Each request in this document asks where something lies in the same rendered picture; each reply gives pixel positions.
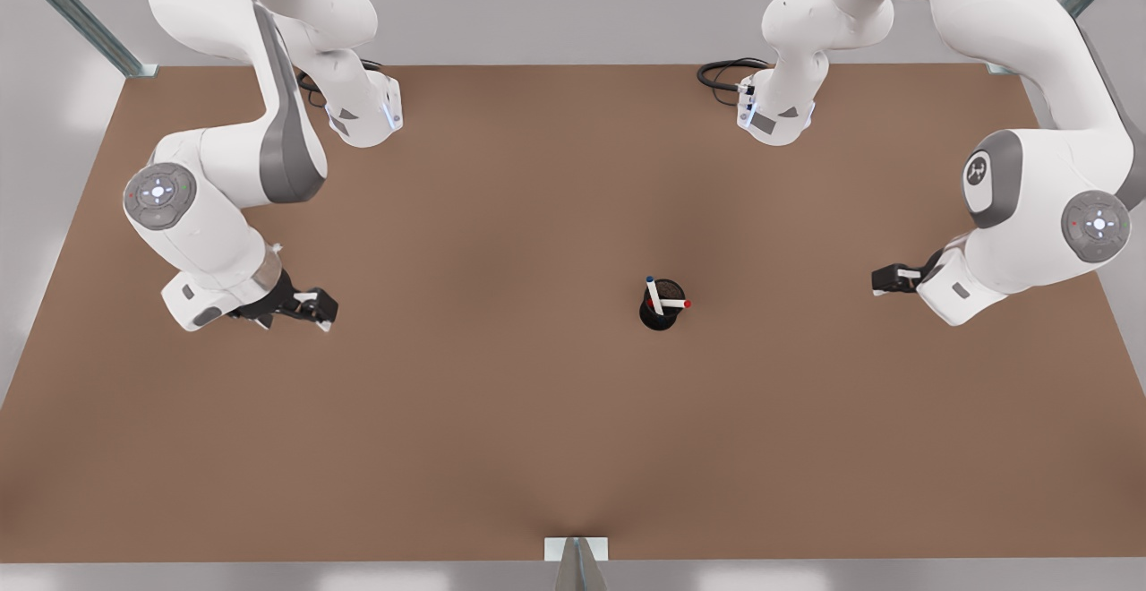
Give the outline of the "black pen holder cup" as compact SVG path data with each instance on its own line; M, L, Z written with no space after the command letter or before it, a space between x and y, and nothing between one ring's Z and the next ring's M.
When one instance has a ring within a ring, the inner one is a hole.
M659 290L662 300L688 300L683 289L677 282L672 279L656 279L656 287ZM644 326L650 330L667 330L674 325L680 313L685 309L664 309L664 316L656 316L654 310L646 306L647 292L644 290L639 306L639 317Z

